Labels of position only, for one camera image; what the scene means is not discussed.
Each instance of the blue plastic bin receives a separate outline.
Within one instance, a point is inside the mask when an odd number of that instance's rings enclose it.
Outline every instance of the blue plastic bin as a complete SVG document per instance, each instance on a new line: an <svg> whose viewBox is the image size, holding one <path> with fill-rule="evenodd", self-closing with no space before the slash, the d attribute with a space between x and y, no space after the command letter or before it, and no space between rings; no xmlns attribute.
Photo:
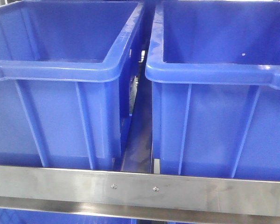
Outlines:
<svg viewBox="0 0 280 224"><path fill-rule="evenodd" d="M280 2L162 3L146 76L161 173L280 180Z"/></svg>
<svg viewBox="0 0 280 224"><path fill-rule="evenodd" d="M0 209L0 224L136 224L136 220Z"/></svg>
<svg viewBox="0 0 280 224"><path fill-rule="evenodd" d="M132 1L0 7L0 164L112 169L142 14Z"/></svg>

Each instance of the bolt head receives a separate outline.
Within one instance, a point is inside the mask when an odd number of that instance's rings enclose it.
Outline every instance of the bolt head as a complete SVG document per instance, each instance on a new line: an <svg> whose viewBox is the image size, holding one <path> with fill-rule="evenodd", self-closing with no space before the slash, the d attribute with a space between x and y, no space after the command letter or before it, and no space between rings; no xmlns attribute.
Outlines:
<svg viewBox="0 0 280 224"><path fill-rule="evenodd" d="M111 185L111 188L112 188L113 190L116 190L116 189L117 189L117 185L116 185L116 184L112 184L112 185Z"/></svg>
<svg viewBox="0 0 280 224"><path fill-rule="evenodd" d="M154 192L158 192L159 190L160 190L160 189L159 189L158 187L154 187L154 188L153 188L153 191L154 191Z"/></svg>

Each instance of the stainless steel bar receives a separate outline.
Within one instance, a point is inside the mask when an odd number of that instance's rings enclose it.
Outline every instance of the stainless steel bar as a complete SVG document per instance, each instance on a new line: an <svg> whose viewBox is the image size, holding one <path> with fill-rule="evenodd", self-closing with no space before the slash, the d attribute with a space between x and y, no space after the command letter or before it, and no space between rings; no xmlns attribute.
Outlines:
<svg viewBox="0 0 280 224"><path fill-rule="evenodd" d="M0 166L0 200L6 197L280 217L280 182L271 181Z"/></svg>
<svg viewBox="0 0 280 224"><path fill-rule="evenodd" d="M197 224L280 224L280 217L0 197L0 207Z"/></svg>

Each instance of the bin handle lip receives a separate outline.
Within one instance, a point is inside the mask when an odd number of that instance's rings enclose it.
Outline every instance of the bin handle lip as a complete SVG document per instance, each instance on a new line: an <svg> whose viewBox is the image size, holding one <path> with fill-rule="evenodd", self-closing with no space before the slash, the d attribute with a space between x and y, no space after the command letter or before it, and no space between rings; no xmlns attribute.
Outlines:
<svg viewBox="0 0 280 224"><path fill-rule="evenodd" d="M143 2L129 1L135 5L133 12L128 18L126 24L110 47L106 57L99 63L83 63L83 62L42 62L42 61L7 61L0 60L0 81L10 79L25 80L58 80L58 81L81 81L81 82L110 82L120 76L123 62L129 54L133 37L139 29L140 22L144 13ZM70 74L59 78L58 76L39 76L31 77L29 75L22 76L22 73L28 73L29 70L45 69L46 71L54 71L66 73L75 70L75 77Z"/></svg>
<svg viewBox="0 0 280 224"><path fill-rule="evenodd" d="M280 65L165 62L165 2L168 1L158 4L155 10L146 64L146 77L149 80L173 84L267 85L280 90Z"/></svg>

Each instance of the metal rack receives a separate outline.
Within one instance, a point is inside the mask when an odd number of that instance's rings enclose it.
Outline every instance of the metal rack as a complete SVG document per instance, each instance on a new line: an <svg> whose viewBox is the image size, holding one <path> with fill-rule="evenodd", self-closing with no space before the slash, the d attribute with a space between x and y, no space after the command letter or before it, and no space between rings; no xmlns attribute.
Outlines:
<svg viewBox="0 0 280 224"><path fill-rule="evenodd" d="M187 223L280 224L280 182L150 174L151 84L144 75L134 108L121 172L0 166L0 207Z"/></svg>

